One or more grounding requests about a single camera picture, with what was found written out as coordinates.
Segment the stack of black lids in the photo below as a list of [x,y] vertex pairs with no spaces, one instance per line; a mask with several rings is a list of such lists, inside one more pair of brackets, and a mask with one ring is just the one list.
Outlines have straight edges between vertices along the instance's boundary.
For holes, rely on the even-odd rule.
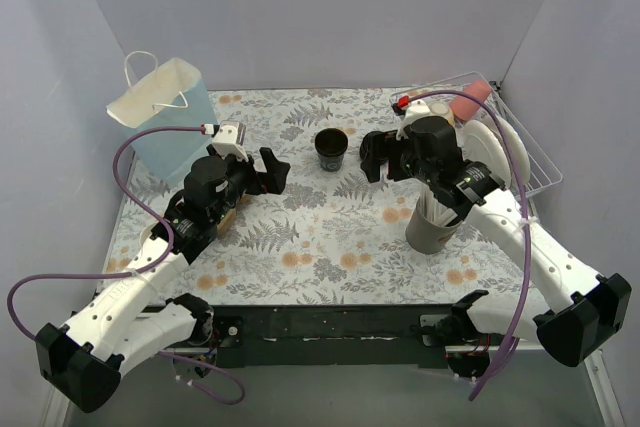
[[363,159],[386,159],[388,161],[385,133],[372,131],[366,134],[359,148],[359,156],[361,161]]

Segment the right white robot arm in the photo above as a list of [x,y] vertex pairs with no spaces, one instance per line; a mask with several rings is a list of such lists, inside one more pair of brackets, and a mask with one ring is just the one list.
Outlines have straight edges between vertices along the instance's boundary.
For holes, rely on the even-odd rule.
[[544,313],[527,314],[522,300],[500,308],[485,293],[469,294],[451,314],[460,342],[475,344],[487,333],[537,341],[556,361],[575,367],[621,329],[629,282],[581,262],[526,215],[499,176],[464,159],[445,119],[423,117],[400,130],[368,133],[360,157],[371,183],[379,181],[383,164],[392,181],[423,182],[458,219],[498,245],[522,269],[525,286],[535,286],[548,305]]

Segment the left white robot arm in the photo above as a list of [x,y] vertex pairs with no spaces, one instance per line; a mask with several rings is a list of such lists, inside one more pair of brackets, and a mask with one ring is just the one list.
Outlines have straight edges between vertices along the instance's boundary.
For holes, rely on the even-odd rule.
[[134,367],[173,344],[200,347],[213,334],[214,311],[192,294],[168,300],[146,319],[140,313],[218,236],[218,226],[244,195],[283,193],[290,166],[263,147],[266,167],[216,153],[196,160],[131,262],[134,274],[110,283],[62,326],[47,324],[35,343],[42,376],[90,413]]

